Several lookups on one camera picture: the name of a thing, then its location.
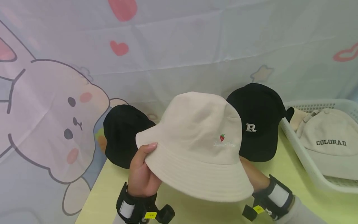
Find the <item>hand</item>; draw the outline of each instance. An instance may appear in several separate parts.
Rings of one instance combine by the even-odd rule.
[[[141,146],[131,161],[127,192],[133,197],[150,197],[157,193],[161,180],[152,173],[144,162],[148,153],[155,150],[157,143]]]
[[[253,186],[254,192],[258,192],[269,186],[270,178],[266,177],[265,174],[252,165],[246,158],[240,156],[240,161]]]

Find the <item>embroidered lettering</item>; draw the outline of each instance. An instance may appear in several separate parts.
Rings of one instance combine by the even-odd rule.
[[[214,146],[219,146],[219,147],[225,147],[225,146],[230,146],[230,147],[235,147],[236,145],[231,143],[231,141],[226,141],[226,142],[214,142]]]
[[[254,124],[246,124],[246,125],[247,125],[247,128],[246,128],[247,132],[256,132],[257,131],[255,129],[256,125],[254,125]]]
[[[316,145],[321,146],[321,145],[339,145],[339,146],[347,146],[347,143],[345,141],[341,141],[341,140],[334,140],[334,139],[325,139],[325,140],[320,140],[320,141],[316,141]]]

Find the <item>pink heart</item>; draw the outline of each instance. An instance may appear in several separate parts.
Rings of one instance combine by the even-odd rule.
[[[108,0],[110,7],[121,22],[129,21],[137,13],[137,3],[135,0]]]
[[[110,42],[112,51],[117,55],[117,56],[123,56],[126,53],[128,53],[129,51],[129,47],[128,45],[126,45],[125,43],[119,43],[117,44],[117,42],[115,42],[114,40]]]
[[[355,52],[352,56],[350,56],[350,57],[344,56],[344,54],[352,53],[354,50],[355,50]],[[351,60],[355,59],[357,56],[358,56],[358,43],[353,45],[350,49],[345,49],[345,50],[339,51],[337,54],[335,54],[333,56],[333,60],[338,61],[338,62],[346,62],[346,61],[351,61]]]
[[[0,38],[0,62],[16,61],[15,52]]]

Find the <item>bunny ear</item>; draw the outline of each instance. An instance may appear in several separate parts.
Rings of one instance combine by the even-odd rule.
[[[0,20],[0,76],[15,79],[35,57]]]

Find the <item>black baseball cap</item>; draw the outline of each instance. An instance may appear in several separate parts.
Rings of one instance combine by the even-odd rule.
[[[155,123],[135,107],[115,106],[103,121],[103,130],[107,139],[106,157],[113,164],[129,169],[138,150],[136,134],[153,126]]]
[[[250,83],[233,91],[227,101],[241,117],[239,155],[252,162],[272,159],[277,149],[279,122],[286,115],[280,96],[265,85]]]

